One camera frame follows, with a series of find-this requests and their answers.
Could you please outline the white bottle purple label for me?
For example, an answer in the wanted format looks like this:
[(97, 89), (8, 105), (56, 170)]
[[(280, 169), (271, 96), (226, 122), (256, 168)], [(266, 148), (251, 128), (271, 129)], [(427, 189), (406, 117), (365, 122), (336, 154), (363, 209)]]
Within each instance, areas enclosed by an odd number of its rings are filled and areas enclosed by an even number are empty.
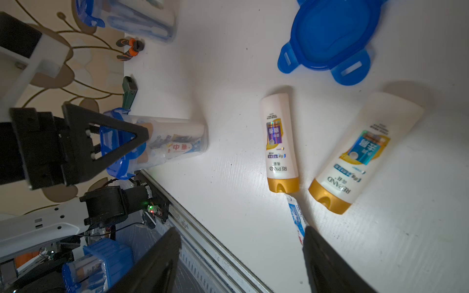
[(293, 194), (300, 191), (291, 111), (288, 94), (274, 94), (261, 100), (265, 143), (266, 176), (269, 190)]

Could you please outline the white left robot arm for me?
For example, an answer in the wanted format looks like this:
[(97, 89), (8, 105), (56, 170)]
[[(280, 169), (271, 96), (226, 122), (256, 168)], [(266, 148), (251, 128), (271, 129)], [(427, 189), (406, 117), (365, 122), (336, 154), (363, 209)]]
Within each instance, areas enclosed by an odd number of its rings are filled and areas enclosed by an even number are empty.
[[(63, 117), (12, 108), (1, 123), (1, 183), (36, 190), (89, 181), (149, 139), (148, 129), (70, 103)], [(121, 223), (155, 204), (146, 186), (106, 186), (56, 206), (1, 221), (1, 261), (94, 228)]]

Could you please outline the blue lid front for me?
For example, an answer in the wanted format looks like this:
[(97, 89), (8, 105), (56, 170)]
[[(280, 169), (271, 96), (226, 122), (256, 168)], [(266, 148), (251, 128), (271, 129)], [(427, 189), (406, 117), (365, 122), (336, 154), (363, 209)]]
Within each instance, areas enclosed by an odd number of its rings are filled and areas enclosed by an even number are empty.
[[(128, 114), (129, 110), (121, 107), (105, 112), (105, 115), (114, 119), (135, 123), (136, 119), (133, 119)], [(107, 126), (100, 126), (101, 154), (103, 156), (107, 155), (134, 138), (135, 135), (132, 133), (116, 130)], [(108, 174), (120, 180), (127, 180), (134, 177), (134, 172), (138, 170), (138, 158), (145, 152), (145, 149), (146, 143), (143, 143), (141, 146), (127, 153), (124, 157), (121, 157), (107, 168)]]

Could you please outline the clear plastic container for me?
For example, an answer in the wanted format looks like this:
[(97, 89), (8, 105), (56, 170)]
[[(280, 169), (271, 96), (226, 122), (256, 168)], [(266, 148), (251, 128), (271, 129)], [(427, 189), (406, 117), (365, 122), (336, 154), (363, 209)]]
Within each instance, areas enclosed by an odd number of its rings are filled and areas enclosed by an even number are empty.
[(176, 16), (165, 1), (73, 1), (78, 18), (87, 26), (112, 28), (126, 34), (169, 43), (176, 32)]
[(163, 165), (166, 162), (198, 156), (206, 151), (207, 130), (203, 123), (187, 119), (124, 115), (126, 122), (147, 128), (146, 141), (139, 156), (129, 160), (128, 172)]

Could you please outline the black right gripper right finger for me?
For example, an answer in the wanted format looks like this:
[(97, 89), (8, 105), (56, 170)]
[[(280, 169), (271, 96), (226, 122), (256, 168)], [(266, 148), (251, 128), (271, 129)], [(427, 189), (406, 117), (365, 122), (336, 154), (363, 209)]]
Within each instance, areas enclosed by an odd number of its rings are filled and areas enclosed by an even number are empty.
[(303, 243), (305, 265), (312, 292), (375, 292), (313, 227), (306, 227)]

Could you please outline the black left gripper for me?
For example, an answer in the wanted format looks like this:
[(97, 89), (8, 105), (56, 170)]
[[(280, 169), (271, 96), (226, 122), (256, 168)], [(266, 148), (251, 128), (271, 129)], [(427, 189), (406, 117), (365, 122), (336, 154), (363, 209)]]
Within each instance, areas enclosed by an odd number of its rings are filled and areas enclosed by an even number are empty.
[[(71, 103), (63, 104), (62, 111), (64, 118), (34, 108), (9, 109), (10, 122), (1, 123), (2, 185), (25, 180), (36, 190), (84, 183), (149, 140), (143, 126)], [(130, 138), (102, 154), (101, 130)]]

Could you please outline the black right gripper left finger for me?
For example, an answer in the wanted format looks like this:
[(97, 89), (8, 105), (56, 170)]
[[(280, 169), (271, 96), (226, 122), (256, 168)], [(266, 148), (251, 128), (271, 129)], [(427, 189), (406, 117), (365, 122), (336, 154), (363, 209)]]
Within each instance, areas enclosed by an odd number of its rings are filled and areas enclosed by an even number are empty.
[(175, 284), (181, 236), (170, 228), (108, 291), (110, 293), (170, 293)]

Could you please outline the toothpaste tube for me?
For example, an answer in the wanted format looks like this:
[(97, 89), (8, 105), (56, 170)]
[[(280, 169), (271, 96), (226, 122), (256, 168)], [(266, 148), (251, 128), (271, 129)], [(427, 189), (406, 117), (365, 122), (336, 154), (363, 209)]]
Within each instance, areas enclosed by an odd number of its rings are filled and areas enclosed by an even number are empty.
[(300, 244), (301, 245), (304, 245), (304, 237), (305, 237), (305, 229), (306, 227), (309, 226), (309, 224), (307, 223), (302, 211), (301, 211), (301, 208), (298, 204), (298, 201), (286, 194), (286, 199), (287, 199), (287, 203), (288, 203), (288, 207), (289, 207), (289, 210), (290, 210), (290, 213), (292, 215), (292, 218), (293, 218), (293, 222), (294, 222), (294, 225), (297, 229), (297, 232), (298, 232), (298, 238), (299, 238), (299, 241), (300, 241)]

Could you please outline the white shampoo bottle gold cap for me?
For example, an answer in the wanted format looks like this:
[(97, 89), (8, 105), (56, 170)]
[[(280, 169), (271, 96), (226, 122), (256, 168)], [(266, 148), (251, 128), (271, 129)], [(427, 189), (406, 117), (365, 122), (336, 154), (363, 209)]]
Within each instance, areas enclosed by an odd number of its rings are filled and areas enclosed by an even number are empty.
[(372, 94), (309, 187), (329, 211), (344, 214), (424, 114), (409, 100)]

